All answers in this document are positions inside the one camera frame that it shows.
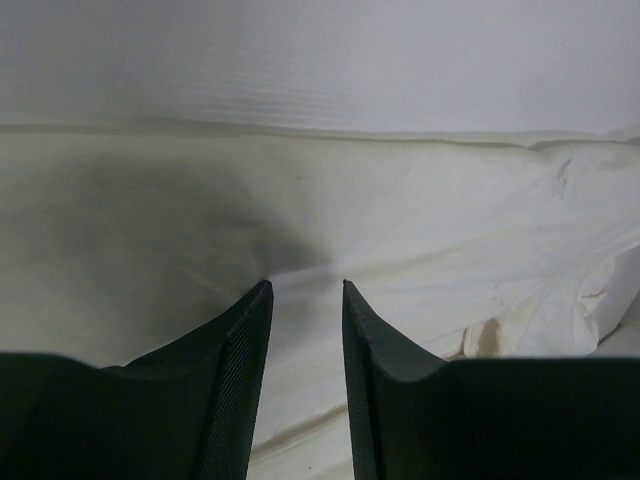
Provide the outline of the white t shirt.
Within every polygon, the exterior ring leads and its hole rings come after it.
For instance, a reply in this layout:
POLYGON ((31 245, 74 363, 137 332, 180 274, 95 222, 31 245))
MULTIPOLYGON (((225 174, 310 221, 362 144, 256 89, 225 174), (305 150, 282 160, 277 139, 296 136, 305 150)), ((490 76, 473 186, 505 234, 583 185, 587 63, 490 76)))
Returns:
POLYGON ((344 280, 444 358, 582 356, 638 267, 637 139, 1 134, 3 350, 122 364, 272 282, 252 479, 352 477, 344 280))

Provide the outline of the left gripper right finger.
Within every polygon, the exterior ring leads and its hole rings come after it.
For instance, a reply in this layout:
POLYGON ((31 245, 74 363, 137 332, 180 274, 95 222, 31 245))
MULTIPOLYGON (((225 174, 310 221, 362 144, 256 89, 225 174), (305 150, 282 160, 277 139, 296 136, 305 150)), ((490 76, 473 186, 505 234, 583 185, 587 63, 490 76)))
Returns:
POLYGON ((358 479, 635 479, 635 358, 445 361, 343 285, 358 479))

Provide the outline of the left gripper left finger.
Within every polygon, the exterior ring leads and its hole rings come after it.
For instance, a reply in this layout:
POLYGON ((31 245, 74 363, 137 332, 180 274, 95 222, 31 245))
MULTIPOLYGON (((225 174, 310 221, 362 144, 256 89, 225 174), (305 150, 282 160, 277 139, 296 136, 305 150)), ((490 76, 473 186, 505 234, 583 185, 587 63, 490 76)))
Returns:
POLYGON ((127 365, 1 357, 5 479, 243 479, 273 311, 261 281, 220 316, 127 365))

